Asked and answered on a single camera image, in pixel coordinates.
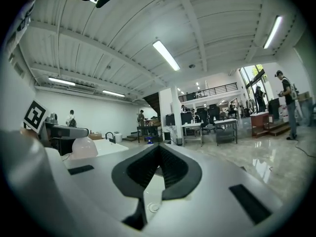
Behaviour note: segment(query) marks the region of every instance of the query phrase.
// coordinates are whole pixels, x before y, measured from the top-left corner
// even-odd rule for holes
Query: staircase
[[[289,131],[291,127],[288,122],[279,121],[278,123],[270,123],[270,129],[268,130],[269,135],[279,136],[287,131]]]
[[[137,140],[137,132],[132,132],[126,138],[123,138],[123,140],[126,140],[126,141],[135,141],[135,140]]]
[[[150,96],[144,97],[145,101],[157,112],[160,117],[160,104],[159,104],[159,93],[152,94]]]

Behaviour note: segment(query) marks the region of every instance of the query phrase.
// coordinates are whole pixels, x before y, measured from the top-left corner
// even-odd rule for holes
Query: fluorescent light
[[[165,46],[161,43],[160,40],[157,40],[153,43],[154,48],[165,58],[165,60],[170,64],[170,66],[175,70],[179,70],[180,67],[178,63],[173,59],[171,54],[165,48]]]
[[[48,77],[48,79],[50,81],[54,81],[54,82],[59,82],[59,83],[64,83],[64,84],[68,84],[68,85],[72,85],[75,86],[76,84],[72,81],[66,81],[66,80],[62,80],[62,79],[58,79],[58,78],[54,78],[54,77]]]
[[[272,28],[272,31],[271,31],[269,37],[268,37],[268,40],[265,43],[265,45],[263,46],[264,49],[267,49],[269,47],[272,39],[274,38],[274,36],[277,33],[277,29],[279,28],[281,21],[282,21],[282,17],[279,16],[276,18],[275,24],[273,25],[273,28]]]
[[[118,97],[124,97],[124,96],[125,96],[125,95],[123,95],[123,94],[119,94],[119,93],[115,93],[115,92],[111,92],[111,91],[107,91],[107,90],[103,90],[102,92],[103,92],[103,93],[106,93],[106,94],[118,96]]]

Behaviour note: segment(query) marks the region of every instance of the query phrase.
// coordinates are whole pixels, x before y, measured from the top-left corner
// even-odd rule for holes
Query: table
[[[267,133],[270,130],[269,126],[269,112],[261,112],[261,113],[254,113],[250,115],[251,119],[251,134],[252,136],[257,136],[261,134]],[[268,130],[264,129],[264,124],[268,124]],[[263,131],[254,133],[253,127],[262,127]]]
[[[137,127],[137,138],[138,138],[138,143],[139,143],[139,131],[138,130],[148,130],[149,132],[151,132],[152,130],[156,131],[156,136],[150,136],[148,135],[148,137],[156,137],[157,140],[159,141],[159,135],[158,135],[158,126],[155,125],[145,125],[145,126],[138,126]]]
[[[221,131],[218,132],[217,127],[220,127],[222,125],[227,125],[227,124],[233,124],[233,134],[232,135],[227,135],[227,131]],[[220,141],[221,138],[236,138],[236,144],[237,144],[237,120],[234,118],[230,118],[230,119],[225,119],[225,120],[218,120],[218,121],[214,121],[214,126],[215,126],[215,132],[216,132],[216,143],[218,145],[218,142]]]
[[[98,156],[109,155],[128,150],[128,147],[122,146],[117,143],[112,143],[106,139],[94,140],[94,144],[97,148]]]
[[[192,139],[192,138],[187,138],[187,130],[184,129],[184,131],[185,131],[185,137],[184,137],[184,139],[183,139],[183,141],[184,141],[183,145],[185,144],[185,141],[193,141],[193,140],[200,140],[200,141],[201,141],[201,146],[203,145],[203,131],[202,131],[202,126],[201,126],[202,124],[203,124],[203,122],[200,122],[200,123],[183,124],[183,125],[181,126],[181,127],[184,127],[184,128],[189,127],[189,128],[192,128],[192,129],[194,129],[194,128],[199,128],[199,138],[195,137],[194,139]]]

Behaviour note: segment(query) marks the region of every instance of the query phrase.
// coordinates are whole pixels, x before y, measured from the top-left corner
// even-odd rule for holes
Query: marble floor
[[[203,136],[202,147],[199,141],[190,141],[185,147],[243,166],[249,174],[270,187],[283,202],[297,198],[314,175],[316,158],[308,157],[295,146],[316,157],[316,127],[299,126],[299,142],[287,141],[287,133],[277,137],[266,135],[252,138],[249,128],[246,119],[239,120],[238,144],[229,142],[217,146],[212,132]],[[146,142],[138,144],[138,141],[123,141],[120,144],[134,148]]]

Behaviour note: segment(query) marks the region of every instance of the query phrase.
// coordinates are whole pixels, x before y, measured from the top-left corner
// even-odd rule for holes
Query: railing
[[[186,95],[182,95],[182,96],[179,96],[179,100],[180,102],[185,102],[185,101],[217,95],[217,94],[221,94],[221,93],[225,93],[225,92],[229,92],[233,90],[238,90],[236,82],[219,86],[219,87],[215,87],[215,88],[200,90],[200,91],[193,92]]]

